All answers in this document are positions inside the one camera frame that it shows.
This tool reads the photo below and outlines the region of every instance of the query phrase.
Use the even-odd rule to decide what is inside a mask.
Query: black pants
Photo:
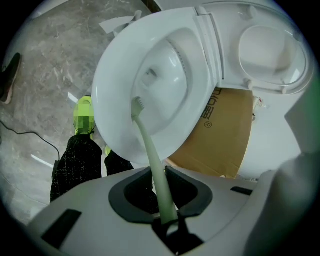
[[[90,139],[90,135],[78,134],[71,137],[52,176],[50,202],[81,183],[101,178],[101,156],[101,148]],[[113,151],[105,158],[104,163],[108,176],[133,169],[129,161]]]

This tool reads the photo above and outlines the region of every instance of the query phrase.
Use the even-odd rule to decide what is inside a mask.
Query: neon green shoe
[[[110,152],[111,152],[111,148],[108,145],[106,145],[105,148],[104,148],[105,155],[109,156]]]
[[[75,105],[73,111],[75,134],[88,134],[93,138],[95,119],[91,96],[83,96]]]

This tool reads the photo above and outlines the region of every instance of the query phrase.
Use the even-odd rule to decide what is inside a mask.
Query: marble floor
[[[74,135],[74,101],[91,94],[99,59],[114,38],[99,23],[136,10],[150,14],[141,0],[69,0],[26,21],[5,58],[6,65],[16,52],[22,54],[12,102],[0,105],[0,120],[17,132],[38,132],[62,155]],[[58,153],[33,134],[16,135],[0,125],[0,135],[2,200],[27,224],[50,203]],[[98,130],[94,140],[104,149]]]

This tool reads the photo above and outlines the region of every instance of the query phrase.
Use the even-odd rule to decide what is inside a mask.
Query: leg
[[[52,177],[50,202],[81,183],[101,178],[101,156],[102,150],[90,135],[71,137]]]
[[[0,73],[0,101],[9,104],[13,95],[14,83],[21,63],[20,53],[16,53],[9,66]]]
[[[82,97],[73,111],[75,136],[69,139],[55,172],[52,174],[50,201],[75,186],[101,178],[102,150],[92,140],[94,110],[90,96]]]
[[[107,157],[104,160],[104,164],[106,167],[107,176],[134,169],[129,161],[124,160],[123,158],[118,156],[108,146],[106,146],[105,153]]]

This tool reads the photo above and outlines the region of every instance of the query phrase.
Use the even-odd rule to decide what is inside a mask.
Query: white toilet
[[[294,22],[275,4],[213,2],[158,12],[125,28],[97,67],[95,122],[119,156],[147,163],[131,100],[160,159],[197,124],[215,87],[288,95],[311,81],[315,60]]]

